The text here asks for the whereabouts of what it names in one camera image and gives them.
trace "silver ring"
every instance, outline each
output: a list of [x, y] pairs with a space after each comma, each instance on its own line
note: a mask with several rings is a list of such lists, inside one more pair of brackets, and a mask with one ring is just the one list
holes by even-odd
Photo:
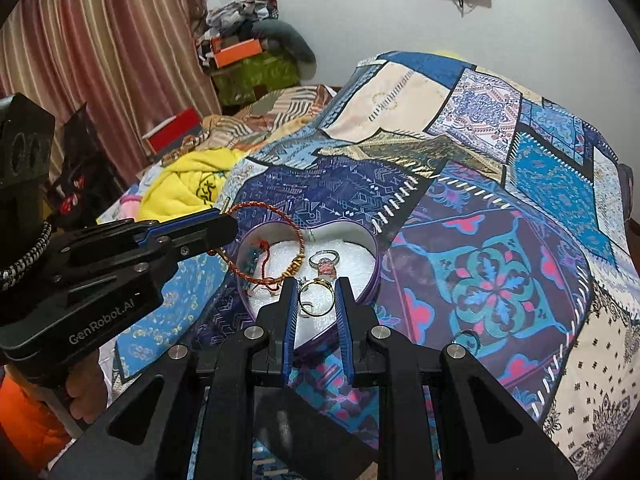
[[318, 254], [332, 254], [334, 256], [333, 260], [329, 260], [328, 258], [322, 258], [322, 259], [329, 260], [329, 263], [331, 263], [334, 267], [338, 264], [338, 262], [340, 262], [340, 254], [338, 254], [338, 251], [332, 251], [331, 249], [318, 251], [316, 254], [312, 254], [309, 257], [309, 267], [311, 267], [312, 269], [318, 270], [318, 267], [320, 266], [320, 262], [315, 263], [313, 261], [313, 257], [318, 256]]
[[[466, 345], [460, 344], [456, 342], [456, 339], [458, 339], [461, 335], [468, 335], [470, 337], [472, 337], [473, 339], [476, 340], [476, 351], [473, 352], [471, 351], [471, 349], [469, 349]], [[476, 332], [475, 330], [461, 330], [460, 332], [458, 332], [453, 339], [451, 340], [451, 343], [456, 343], [459, 344], [461, 346], [463, 346], [464, 348], [466, 348], [467, 350], [469, 350], [469, 352], [471, 352], [471, 355], [475, 356], [478, 355], [478, 352], [480, 351], [480, 347], [482, 346], [482, 343], [480, 342], [480, 336], [478, 335], [478, 332]]]
[[305, 308], [305, 306], [313, 307], [314, 304], [311, 303], [310, 301], [303, 301], [302, 303], [300, 303], [300, 317], [304, 317], [305, 319], [307, 319], [310, 316], [309, 316], [308, 310]]

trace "jewelry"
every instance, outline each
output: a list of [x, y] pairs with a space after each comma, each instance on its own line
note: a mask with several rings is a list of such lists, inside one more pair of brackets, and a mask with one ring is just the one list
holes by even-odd
[[306, 314], [308, 312], [308, 310], [305, 308], [306, 306], [311, 306], [313, 307], [314, 304], [311, 303], [310, 301], [303, 301], [302, 303], [300, 303], [300, 312], [299, 312], [299, 316], [300, 317], [304, 317], [305, 319], [308, 319], [310, 316], [309, 314]]
[[452, 343], [456, 342], [456, 339], [458, 339], [461, 335], [466, 335], [469, 337], [472, 337], [473, 339], [476, 340], [476, 348], [474, 351], [473, 349], [469, 348], [469, 346], [462, 344], [462, 343], [458, 343], [458, 344], [462, 344], [463, 347], [465, 347], [467, 350], [469, 350], [471, 352], [471, 355], [478, 355], [478, 352], [480, 351], [480, 346], [481, 346], [481, 342], [480, 342], [480, 336], [478, 335], [478, 332], [476, 332], [475, 330], [461, 330], [460, 332], [458, 332], [455, 336], [453, 336], [453, 339], [451, 340]]
[[[318, 262], [314, 262], [314, 256], [318, 256], [318, 254], [332, 254], [334, 259], [330, 259], [327, 257], [320, 258]], [[318, 251], [316, 254], [309, 258], [309, 266], [312, 269], [318, 270], [318, 278], [326, 279], [329, 282], [334, 282], [338, 279], [338, 272], [335, 270], [335, 266], [340, 261], [340, 254], [337, 251], [325, 250]]]
[[270, 204], [267, 204], [266, 202], [254, 202], [254, 201], [240, 202], [235, 206], [233, 206], [229, 211], [227, 211], [226, 214], [231, 215], [236, 211], [245, 207], [266, 208], [269, 211], [276, 213], [276, 215], [280, 216], [280, 218], [282, 218], [287, 224], [289, 224], [293, 228], [293, 230], [296, 232], [296, 237], [298, 238], [298, 243], [300, 245], [300, 252], [293, 258], [289, 267], [287, 267], [278, 278], [254, 278], [253, 276], [246, 274], [245, 272], [242, 272], [242, 270], [238, 269], [238, 267], [236, 267], [236, 264], [231, 261], [231, 258], [229, 258], [226, 255], [225, 251], [223, 251], [222, 249], [220, 248], [212, 249], [207, 251], [207, 254], [209, 256], [214, 256], [215, 254], [220, 256], [220, 258], [222, 258], [225, 261], [225, 263], [229, 266], [229, 269], [231, 270], [232, 273], [234, 273], [236, 276], [239, 276], [244, 280], [247, 280], [249, 283], [254, 283], [255, 285], [277, 285], [283, 282], [284, 279], [287, 278], [288, 276], [293, 276], [294, 274], [296, 274], [300, 270], [300, 267], [302, 267], [302, 263], [305, 260], [305, 239], [302, 237], [302, 232], [300, 232], [300, 227], [296, 225], [296, 223], [293, 221], [293, 218], [291, 218], [291, 216], [286, 214], [284, 211], [280, 211], [278, 208]]
[[[321, 260], [318, 261], [318, 263], [315, 263], [314, 258], [316, 256], [319, 256], [320, 254], [332, 254], [334, 256], [333, 260], [329, 260], [328, 258], [322, 258]], [[320, 263], [322, 262], [322, 260], [328, 260], [330, 263], [334, 264], [334, 266], [336, 266], [339, 262], [340, 262], [340, 254], [338, 254], [338, 251], [332, 251], [332, 250], [324, 250], [324, 251], [318, 251], [316, 254], [313, 254], [312, 256], [309, 257], [309, 267], [311, 267], [312, 269], [318, 269], [318, 267], [320, 266]]]
[[[311, 285], [320, 285], [320, 286], [324, 286], [324, 288], [326, 290], [328, 290], [331, 293], [331, 306], [322, 314], [315, 314], [313, 312], [309, 312], [305, 306], [306, 305], [311, 305], [313, 306], [312, 303], [308, 302], [308, 301], [302, 301], [302, 293], [309, 288]], [[303, 286], [300, 287], [300, 290], [298, 291], [298, 303], [300, 304], [300, 310], [302, 312], [304, 312], [305, 314], [307, 314], [307, 316], [311, 316], [311, 317], [322, 317], [322, 316], [326, 316], [329, 312], [331, 312], [332, 308], [335, 306], [335, 292], [334, 292], [334, 288], [331, 286], [331, 283], [329, 283], [327, 280], [323, 280], [322, 278], [314, 278], [312, 279], [310, 282], [306, 282]]]
[[[269, 261], [269, 258], [271, 257], [271, 247], [268, 243], [268, 241], [266, 240], [260, 240], [260, 243], [258, 245], [260, 247], [260, 251], [262, 251], [263, 253], [267, 253], [265, 259], [262, 261], [262, 279], [266, 279], [266, 276], [264, 275], [264, 269], [265, 266], [267, 265], [267, 262]], [[269, 291], [269, 295], [271, 297], [274, 297], [277, 295], [278, 291], [280, 290], [280, 284], [276, 283], [275, 285], [263, 285], [264, 288], [266, 288]]]
[[42, 253], [49, 247], [51, 241], [51, 224], [44, 222], [42, 232], [36, 240], [35, 245], [27, 253], [10, 265], [6, 269], [0, 270], [0, 290], [9, 290], [18, 283], [35, 262], [42, 256]]

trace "purple tin box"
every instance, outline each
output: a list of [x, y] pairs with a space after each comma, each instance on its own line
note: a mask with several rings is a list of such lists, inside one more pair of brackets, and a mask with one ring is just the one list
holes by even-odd
[[[375, 260], [373, 273], [367, 286], [359, 297], [358, 303], [370, 303], [376, 296], [380, 282], [380, 257], [378, 244], [373, 235], [360, 224], [350, 220], [334, 220], [321, 224], [312, 229], [301, 229], [303, 238], [307, 242], [321, 242], [322, 240], [343, 240], [348, 243], [358, 244], [372, 254]], [[296, 234], [290, 225], [280, 222], [267, 222], [251, 229], [242, 238], [236, 253], [236, 265], [242, 269], [249, 269], [254, 261], [257, 248], [261, 240], [274, 245], [286, 240], [296, 240]], [[244, 304], [245, 310], [253, 317], [249, 308], [249, 298], [246, 294], [247, 282], [236, 276], [238, 292]], [[338, 346], [338, 327], [332, 323], [322, 332], [302, 343], [294, 350], [296, 364], [312, 362], [334, 351]]]

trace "gold ring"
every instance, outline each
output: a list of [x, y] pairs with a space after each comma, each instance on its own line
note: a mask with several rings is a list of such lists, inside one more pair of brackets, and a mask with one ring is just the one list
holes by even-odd
[[[324, 288], [326, 290], [328, 290], [331, 293], [331, 306], [329, 307], [329, 309], [327, 309], [326, 312], [323, 312], [322, 314], [314, 314], [313, 312], [309, 312], [306, 308], [305, 305], [311, 304], [308, 301], [302, 301], [302, 293], [305, 291], [305, 289], [307, 287], [309, 287], [310, 285], [320, 285], [320, 286], [324, 286]], [[322, 316], [326, 316], [329, 312], [331, 312], [331, 309], [335, 306], [335, 292], [334, 292], [334, 288], [331, 286], [331, 283], [329, 283], [327, 280], [323, 280], [322, 278], [314, 278], [312, 279], [310, 282], [306, 282], [303, 286], [300, 287], [300, 290], [298, 291], [298, 303], [300, 304], [300, 310], [302, 310], [302, 312], [304, 312], [305, 314], [307, 314], [308, 316], [311, 317], [322, 317]]]

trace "red string bracelet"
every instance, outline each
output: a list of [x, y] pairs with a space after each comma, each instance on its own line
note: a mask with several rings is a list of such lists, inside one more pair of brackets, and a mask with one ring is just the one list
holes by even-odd
[[287, 269], [285, 269], [284, 272], [278, 278], [265, 278], [264, 267], [263, 267], [262, 268], [263, 277], [254, 278], [253, 276], [250, 276], [245, 272], [242, 272], [242, 270], [238, 269], [238, 267], [236, 267], [236, 264], [231, 261], [231, 259], [224, 253], [224, 251], [220, 249], [213, 249], [213, 250], [207, 251], [207, 254], [209, 254], [210, 256], [217, 254], [218, 256], [220, 256], [220, 258], [222, 258], [226, 262], [226, 264], [229, 266], [229, 269], [231, 270], [232, 273], [234, 273], [236, 276], [239, 276], [244, 280], [247, 280], [249, 283], [255, 283], [256, 285], [276, 285], [283, 282], [284, 279], [287, 278], [288, 276], [293, 276], [294, 274], [296, 274], [300, 270], [300, 267], [302, 267], [302, 263], [305, 261], [305, 239], [302, 237], [302, 232], [300, 231], [300, 227], [296, 225], [296, 223], [293, 221], [293, 218], [291, 218], [291, 216], [286, 214], [284, 211], [281, 211], [280, 209], [274, 207], [273, 205], [267, 204], [266, 202], [253, 202], [253, 201], [240, 202], [235, 206], [233, 206], [226, 213], [231, 215], [236, 211], [243, 209], [245, 207], [263, 207], [265, 209], [268, 209], [269, 211], [276, 213], [276, 215], [282, 218], [287, 224], [289, 224], [293, 228], [293, 230], [296, 233], [296, 236], [298, 237], [298, 243], [300, 244], [300, 252], [293, 258], [289, 267], [287, 267]]
[[[262, 278], [265, 279], [266, 278], [266, 276], [264, 275], [265, 267], [267, 266], [267, 262], [269, 261], [269, 258], [271, 258], [270, 245], [267, 240], [260, 240], [260, 250], [263, 253], [267, 253], [267, 256], [262, 261], [262, 269], [260, 272], [260, 274], [262, 275]], [[280, 290], [279, 283], [276, 283], [275, 285], [263, 285], [263, 287], [266, 288], [269, 292], [278, 292]]]

